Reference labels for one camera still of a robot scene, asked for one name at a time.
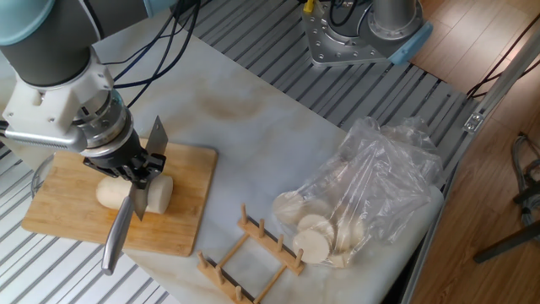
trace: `clear plastic bag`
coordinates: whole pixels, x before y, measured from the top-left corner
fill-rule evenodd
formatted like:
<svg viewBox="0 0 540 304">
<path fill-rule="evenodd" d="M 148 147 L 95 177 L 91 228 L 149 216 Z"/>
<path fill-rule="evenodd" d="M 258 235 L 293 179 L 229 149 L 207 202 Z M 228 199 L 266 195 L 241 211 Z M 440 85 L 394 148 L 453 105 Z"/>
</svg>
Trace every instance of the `clear plastic bag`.
<svg viewBox="0 0 540 304">
<path fill-rule="evenodd" d="M 423 127 L 419 117 L 382 128 L 359 119 L 311 179 L 275 199 L 273 212 L 302 260 L 344 268 L 369 239 L 399 237 L 442 172 Z"/>
</svg>

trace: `metal mounting plate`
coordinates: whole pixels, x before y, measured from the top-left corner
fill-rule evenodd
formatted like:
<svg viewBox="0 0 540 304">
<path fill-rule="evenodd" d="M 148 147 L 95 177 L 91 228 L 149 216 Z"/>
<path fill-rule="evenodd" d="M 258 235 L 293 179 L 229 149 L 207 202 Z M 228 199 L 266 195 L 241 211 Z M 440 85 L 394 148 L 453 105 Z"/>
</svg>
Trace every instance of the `metal mounting plate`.
<svg viewBox="0 0 540 304">
<path fill-rule="evenodd" d="M 325 6 L 316 2 L 313 12 L 302 12 L 311 57 L 316 66 L 347 66 L 387 61 L 374 47 L 359 36 L 346 37 L 327 25 Z"/>
<path fill-rule="evenodd" d="M 471 114 L 469 119 L 467 119 L 467 122 L 465 122 L 465 125 L 463 126 L 463 131 L 469 132 L 471 134 L 476 133 L 480 128 L 480 125 L 482 125 L 484 119 L 485 117 L 482 114 L 474 112 L 473 114 Z"/>
</svg>

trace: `white disc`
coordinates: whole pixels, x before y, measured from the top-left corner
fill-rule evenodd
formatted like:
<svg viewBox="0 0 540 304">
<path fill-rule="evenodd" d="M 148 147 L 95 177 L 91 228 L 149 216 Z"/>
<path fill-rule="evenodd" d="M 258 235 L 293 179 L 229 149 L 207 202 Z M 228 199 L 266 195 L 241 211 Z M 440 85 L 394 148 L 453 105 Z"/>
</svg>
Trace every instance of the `white disc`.
<svg viewBox="0 0 540 304">
<path fill-rule="evenodd" d="M 320 263 L 327 259 L 330 253 L 328 240 L 319 232 L 308 230 L 297 234 L 293 239 L 293 251 L 298 253 L 304 250 L 302 261 L 306 263 Z"/>
<path fill-rule="evenodd" d="M 332 215 L 330 204 L 322 199 L 313 199 L 305 201 L 305 210 L 309 214 L 318 214 L 322 216 Z"/>
<path fill-rule="evenodd" d="M 362 219 L 357 219 L 356 223 L 353 225 L 353 246 L 356 246 L 364 241 L 365 236 L 365 227 L 364 227 L 364 221 Z"/>
<path fill-rule="evenodd" d="M 347 268 L 350 265 L 351 252 L 346 251 L 338 254 L 333 254 L 328 257 L 328 260 L 332 262 L 332 265 L 337 268 Z"/>
<path fill-rule="evenodd" d="M 351 248 L 352 245 L 352 231 L 351 223 L 348 220 L 340 220 L 337 223 L 337 236 L 336 236 L 336 246 L 335 249 L 337 252 L 346 252 Z"/>
<path fill-rule="evenodd" d="M 303 217 L 296 229 L 298 232 L 306 230 L 317 231 L 325 236 L 330 244 L 336 241 L 336 230 L 324 216 L 318 214 L 308 214 Z"/>
<path fill-rule="evenodd" d="M 279 194 L 272 204 L 273 213 L 284 224 L 296 225 L 304 217 L 304 198 L 296 192 Z"/>
</svg>

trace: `wooden cutting board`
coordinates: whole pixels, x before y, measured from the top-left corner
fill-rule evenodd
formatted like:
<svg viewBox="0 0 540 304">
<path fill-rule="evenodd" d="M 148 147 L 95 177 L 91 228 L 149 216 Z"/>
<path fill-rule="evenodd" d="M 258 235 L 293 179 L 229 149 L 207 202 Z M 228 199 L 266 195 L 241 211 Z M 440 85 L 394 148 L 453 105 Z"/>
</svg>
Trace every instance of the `wooden cutting board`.
<svg viewBox="0 0 540 304">
<path fill-rule="evenodd" d="M 187 257 L 192 254 L 218 154 L 215 150 L 167 144 L 164 174 L 174 183 L 164 214 L 133 214 L 125 248 Z M 27 231 L 105 243 L 117 210 L 103 207 L 95 189 L 105 176 L 83 165 L 83 157 L 57 152 L 22 226 Z"/>
</svg>

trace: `white table surface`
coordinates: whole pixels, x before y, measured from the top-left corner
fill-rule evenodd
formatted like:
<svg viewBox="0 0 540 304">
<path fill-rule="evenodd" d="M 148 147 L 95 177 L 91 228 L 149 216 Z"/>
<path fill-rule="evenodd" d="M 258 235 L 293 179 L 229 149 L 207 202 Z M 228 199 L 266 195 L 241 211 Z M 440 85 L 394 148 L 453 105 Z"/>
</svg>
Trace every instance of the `white table surface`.
<svg viewBox="0 0 540 304">
<path fill-rule="evenodd" d="M 98 43 L 101 60 L 128 57 L 151 39 L 165 17 L 163 13 Z M 172 54 L 179 50 L 184 34 L 175 39 Z M 164 45 L 161 41 L 118 83 L 149 77 Z M 119 70 L 111 69 L 113 75 Z M 13 85 L 11 78 L 8 75 L 0 84 Z M 121 90 L 121 95 L 129 101 L 137 92 Z M 195 37 L 178 65 L 150 86 L 132 113 L 143 137 L 149 135 L 155 116 L 160 115 L 171 143 L 207 146 L 219 152 L 195 247 L 215 261 L 243 234 L 236 226 L 242 203 L 250 216 L 267 219 L 267 230 L 279 234 L 272 216 L 273 199 L 300 186 L 335 152 L 345 135 Z M 440 209 L 442 195 L 434 188 L 433 196 L 434 202 L 415 212 L 393 245 L 370 243 L 355 257 L 351 269 L 308 266 L 300 277 L 286 270 L 263 302 L 379 302 Z M 290 244 L 290 239 L 286 238 L 285 244 Z M 124 252 L 182 304 L 231 303 L 198 272 L 195 254 L 181 258 Z M 257 296 L 278 268 L 279 263 L 269 253 L 248 241 L 224 270 Z"/>
</svg>

